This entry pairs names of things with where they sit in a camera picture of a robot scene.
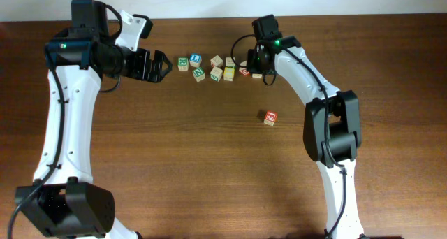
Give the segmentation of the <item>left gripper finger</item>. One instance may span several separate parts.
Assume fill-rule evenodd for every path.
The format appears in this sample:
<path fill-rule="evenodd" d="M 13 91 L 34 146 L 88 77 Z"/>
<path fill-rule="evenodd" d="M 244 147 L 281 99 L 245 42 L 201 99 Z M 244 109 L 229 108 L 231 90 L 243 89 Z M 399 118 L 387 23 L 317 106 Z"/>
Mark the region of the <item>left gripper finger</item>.
<path fill-rule="evenodd" d="M 154 52 L 154 67 L 163 68 L 163 65 L 166 64 L 168 68 L 172 68 L 173 65 L 171 61 L 167 58 L 166 54 L 160 50 L 156 50 Z"/>
<path fill-rule="evenodd" d="M 171 67 L 168 67 L 166 69 L 161 69 L 160 67 L 154 67 L 149 72 L 149 81 L 152 83 L 159 83 L 161 82 L 166 75 L 171 72 Z"/>

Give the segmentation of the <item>wooden block with 5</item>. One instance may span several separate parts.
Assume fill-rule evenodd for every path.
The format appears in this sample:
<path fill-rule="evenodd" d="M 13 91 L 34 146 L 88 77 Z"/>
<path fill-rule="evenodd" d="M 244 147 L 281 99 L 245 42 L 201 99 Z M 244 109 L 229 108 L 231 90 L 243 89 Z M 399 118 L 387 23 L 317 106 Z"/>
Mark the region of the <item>wooden block with 5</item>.
<path fill-rule="evenodd" d="M 247 70 L 247 62 L 246 61 L 244 61 L 240 64 L 239 73 L 244 76 L 250 75 L 250 72 L 248 72 L 248 70 Z"/>

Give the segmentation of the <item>green N block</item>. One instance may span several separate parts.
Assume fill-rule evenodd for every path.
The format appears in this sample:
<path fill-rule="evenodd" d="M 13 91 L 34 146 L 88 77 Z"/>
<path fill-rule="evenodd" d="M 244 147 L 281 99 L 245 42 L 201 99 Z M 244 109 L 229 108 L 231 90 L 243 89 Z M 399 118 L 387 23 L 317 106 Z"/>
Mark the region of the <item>green N block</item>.
<path fill-rule="evenodd" d="M 192 74 L 196 82 L 200 82 L 205 79 L 206 75 L 204 70 L 201 67 L 195 68 L 192 70 Z"/>

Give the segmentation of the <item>red E block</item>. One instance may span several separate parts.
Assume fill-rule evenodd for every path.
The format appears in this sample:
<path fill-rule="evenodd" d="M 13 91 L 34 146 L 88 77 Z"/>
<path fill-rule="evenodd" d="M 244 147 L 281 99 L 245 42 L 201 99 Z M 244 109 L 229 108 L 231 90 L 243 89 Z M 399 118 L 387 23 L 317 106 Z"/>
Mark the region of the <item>red E block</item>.
<path fill-rule="evenodd" d="M 263 122 L 267 125 L 274 126 L 277 121 L 278 114 L 276 112 L 272 112 L 268 110 L 265 114 Z"/>

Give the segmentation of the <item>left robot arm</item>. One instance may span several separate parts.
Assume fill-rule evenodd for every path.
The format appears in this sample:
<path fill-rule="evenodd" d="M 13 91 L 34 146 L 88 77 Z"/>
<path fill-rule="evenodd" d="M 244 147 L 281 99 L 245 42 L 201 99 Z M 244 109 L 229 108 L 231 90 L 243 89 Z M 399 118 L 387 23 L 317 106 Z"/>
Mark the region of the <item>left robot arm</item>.
<path fill-rule="evenodd" d="M 115 199 L 93 183 L 91 128 L 104 75 L 158 83 L 173 65 L 139 47 L 147 31 L 114 35 L 88 28 L 58 33 L 44 48 L 50 107 L 43 153 L 29 186 L 15 192 L 16 213 L 45 237 L 139 238 L 115 214 Z"/>

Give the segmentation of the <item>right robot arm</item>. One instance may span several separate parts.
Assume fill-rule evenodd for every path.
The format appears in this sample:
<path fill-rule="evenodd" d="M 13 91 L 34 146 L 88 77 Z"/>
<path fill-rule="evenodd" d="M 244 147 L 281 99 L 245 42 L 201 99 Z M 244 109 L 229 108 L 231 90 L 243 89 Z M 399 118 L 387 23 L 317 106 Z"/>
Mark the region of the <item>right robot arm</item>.
<path fill-rule="evenodd" d="M 325 237 L 364 238 L 354 178 L 362 142 L 356 94 L 322 76 L 293 36 L 258 39 L 247 63 L 265 75 L 283 77 L 305 105 L 303 142 L 323 181 Z"/>

